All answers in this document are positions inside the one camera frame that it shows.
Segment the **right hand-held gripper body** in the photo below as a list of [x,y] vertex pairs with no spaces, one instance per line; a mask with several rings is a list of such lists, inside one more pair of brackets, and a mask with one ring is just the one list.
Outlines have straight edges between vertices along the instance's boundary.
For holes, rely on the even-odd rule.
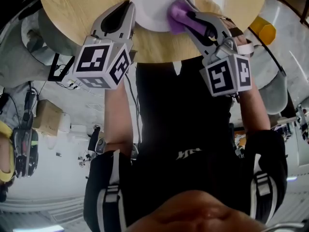
[[251,53],[250,40],[238,46],[228,37],[209,58],[202,60],[204,68],[200,73],[213,97],[252,89]]

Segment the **purple cloth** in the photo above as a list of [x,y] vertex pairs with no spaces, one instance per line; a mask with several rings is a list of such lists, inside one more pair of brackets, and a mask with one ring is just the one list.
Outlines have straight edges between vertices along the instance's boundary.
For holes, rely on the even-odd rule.
[[167,20],[170,32],[174,35],[185,32],[185,28],[192,29],[202,36],[214,36],[213,31],[207,33],[210,26],[206,22],[198,22],[195,18],[199,9],[190,0],[175,0],[168,8]]

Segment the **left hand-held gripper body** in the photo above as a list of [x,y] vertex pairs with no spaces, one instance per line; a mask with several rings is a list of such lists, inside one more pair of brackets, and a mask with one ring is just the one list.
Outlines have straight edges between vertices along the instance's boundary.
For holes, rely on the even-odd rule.
[[117,89],[132,64],[133,42],[90,35],[74,63],[73,75],[89,88]]

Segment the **yellow stool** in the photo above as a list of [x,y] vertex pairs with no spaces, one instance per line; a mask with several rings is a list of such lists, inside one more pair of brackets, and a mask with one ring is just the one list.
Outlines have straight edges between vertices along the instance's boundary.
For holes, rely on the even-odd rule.
[[253,30],[265,45],[270,45],[276,38],[275,27],[260,16],[257,16],[250,24],[250,29]]

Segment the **person's right hand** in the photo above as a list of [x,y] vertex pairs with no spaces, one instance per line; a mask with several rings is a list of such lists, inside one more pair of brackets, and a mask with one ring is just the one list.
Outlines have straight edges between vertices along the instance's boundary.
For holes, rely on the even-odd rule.
[[234,22],[230,18],[221,16],[220,19],[231,33],[237,45],[237,53],[242,56],[251,57],[254,52],[253,43],[250,40],[246,39],[243,32],[234,24]]

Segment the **person's left forearm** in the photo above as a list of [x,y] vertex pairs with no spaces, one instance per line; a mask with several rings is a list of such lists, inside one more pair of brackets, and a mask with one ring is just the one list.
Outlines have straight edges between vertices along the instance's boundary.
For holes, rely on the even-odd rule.
[[117,89],[105,90],[104,102],[104,151],[120,150],[130,158],[133,126],[124,81]]

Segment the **person's right forearm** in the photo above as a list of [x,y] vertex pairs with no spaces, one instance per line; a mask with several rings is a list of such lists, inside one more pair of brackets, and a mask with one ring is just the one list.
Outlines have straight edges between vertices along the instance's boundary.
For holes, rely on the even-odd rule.
[[239,93],[241,117],[246,134],[270,130],[270,120],[262,97],[256,86]]

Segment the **person in dark shirt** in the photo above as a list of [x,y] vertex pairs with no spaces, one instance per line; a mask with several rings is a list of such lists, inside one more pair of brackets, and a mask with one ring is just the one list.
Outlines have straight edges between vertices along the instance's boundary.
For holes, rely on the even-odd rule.
[[179,73],[172,64],[137,66],[139,153],[132,161],[120,150],[103,150],[91,161],[84,196],[91,232],[126,232],[168,199],[191,190],[265,226],[276,213],[287,187],[282,136],[271,128],[245,132],[239,158],[229,128],[232,98],[209,93],[202,67],[201,58],[183,61]]

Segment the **white plate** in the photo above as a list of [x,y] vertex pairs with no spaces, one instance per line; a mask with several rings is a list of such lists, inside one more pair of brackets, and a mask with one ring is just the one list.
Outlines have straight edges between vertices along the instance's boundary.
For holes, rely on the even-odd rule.
[[170,30],[167,11],[175,0],[130,0],[136,7],[136,23],[154,32]]

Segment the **cardboard box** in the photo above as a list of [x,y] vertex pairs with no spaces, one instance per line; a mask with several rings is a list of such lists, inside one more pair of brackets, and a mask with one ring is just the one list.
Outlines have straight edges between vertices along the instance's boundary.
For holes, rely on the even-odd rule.
[[41,100],[36,108],[32,128],[50,136],[57,136],[62,110],[49,100]]

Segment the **round wooden side table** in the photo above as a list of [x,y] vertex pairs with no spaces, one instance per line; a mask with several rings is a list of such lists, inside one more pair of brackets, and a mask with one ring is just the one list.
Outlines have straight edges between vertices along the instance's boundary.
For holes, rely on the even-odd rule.
[[[108,8],[125,0],[41,0],[53,24],[76,44],[83,44],[94,21]],[[265,0],[195,0],[203,12],[230,18],[246,30],[261,11]],[[175,62],[197,57],[199,51],[186,34],[172,35],[136,26],[133,36],[135,60],[139,63]]]

